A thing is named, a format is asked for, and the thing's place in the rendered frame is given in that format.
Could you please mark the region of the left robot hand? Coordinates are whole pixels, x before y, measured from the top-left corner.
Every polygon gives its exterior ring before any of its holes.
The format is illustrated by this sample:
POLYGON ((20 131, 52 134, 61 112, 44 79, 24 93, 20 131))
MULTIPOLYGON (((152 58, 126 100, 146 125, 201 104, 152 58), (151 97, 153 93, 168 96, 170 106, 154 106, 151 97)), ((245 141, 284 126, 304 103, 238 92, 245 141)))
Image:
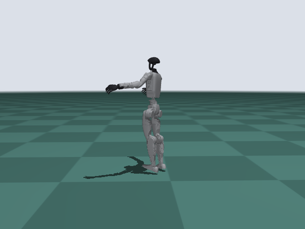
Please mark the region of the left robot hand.
POLYGON ((113 84, 110 84, 110 85, 108 85, 108 87, 106 87, 106 92, 109 94, 110 92, 112 92, 112 91, 115 91, 115 90, 117 90, 117 89, 123 89, 124 87, 122 86, 122 87, 120 87, 119 86, 119 84, 117 84, 117 85, 113 85, 113 84))

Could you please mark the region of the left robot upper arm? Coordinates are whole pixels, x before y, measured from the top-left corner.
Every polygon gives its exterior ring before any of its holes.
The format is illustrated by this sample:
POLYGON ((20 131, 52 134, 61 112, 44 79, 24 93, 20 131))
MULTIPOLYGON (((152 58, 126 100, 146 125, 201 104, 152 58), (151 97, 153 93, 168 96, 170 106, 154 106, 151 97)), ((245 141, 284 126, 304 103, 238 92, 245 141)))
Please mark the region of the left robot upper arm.
POLYGON ((151 80, 152 73, 145 73, 144 76, 140 79, 140 85, 135 88, 140 88, 143 84, 145 84, 148 80, 151 80))

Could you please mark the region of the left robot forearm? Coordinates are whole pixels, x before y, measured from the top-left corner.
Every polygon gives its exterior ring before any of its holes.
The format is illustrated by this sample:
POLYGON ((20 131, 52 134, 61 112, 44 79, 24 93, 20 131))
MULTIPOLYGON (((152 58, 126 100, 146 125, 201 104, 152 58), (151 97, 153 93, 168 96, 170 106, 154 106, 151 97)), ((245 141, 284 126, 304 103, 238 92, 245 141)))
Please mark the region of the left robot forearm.
POLYGON ((127 88, 134 88, 136 86, 139 86, 140 82, 139 81, 135 81, 135 82, 131 82, 131 83, 120 83, 119 86, 120 87, 124 87, 123 89, 127 89, 127 88))

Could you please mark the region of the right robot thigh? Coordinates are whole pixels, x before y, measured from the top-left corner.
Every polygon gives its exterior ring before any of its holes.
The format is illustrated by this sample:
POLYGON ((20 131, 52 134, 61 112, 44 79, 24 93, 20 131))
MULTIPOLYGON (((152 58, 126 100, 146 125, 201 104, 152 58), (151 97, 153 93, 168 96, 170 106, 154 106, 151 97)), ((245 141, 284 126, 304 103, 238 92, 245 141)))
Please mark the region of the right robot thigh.
POLYGON ((162 110, 160 110, 159 114, 154 115, 153 118, 151 118, 153 135, 157 139, 156 143, 161 143, 163 141, 163 137, 160 135, 161 122, 158 119, 159 117, 162 117, 162 114, 162 110))

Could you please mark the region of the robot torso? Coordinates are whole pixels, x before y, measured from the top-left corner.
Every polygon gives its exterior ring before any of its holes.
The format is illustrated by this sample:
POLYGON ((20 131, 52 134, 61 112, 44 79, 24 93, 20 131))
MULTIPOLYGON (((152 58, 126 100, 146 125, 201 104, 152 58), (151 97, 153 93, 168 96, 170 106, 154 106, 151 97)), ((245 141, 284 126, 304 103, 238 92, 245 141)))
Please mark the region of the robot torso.
POLYGON ((152 98, 152 100, 149 100, 150 105, 148 105, 148 109, 153 108, 154 115, 157 115, 160 112, 160 107, 157 104, 157 101, 155 100, 155 98, 160 97, 162 78, 161 78, 161 75, 158 73, 154 73, 153 71, 151 71, 150 73, 153 74, 152 78, 151 78, 151 80, 148 80, 146 82, 146 95, 148 98, 152 98))

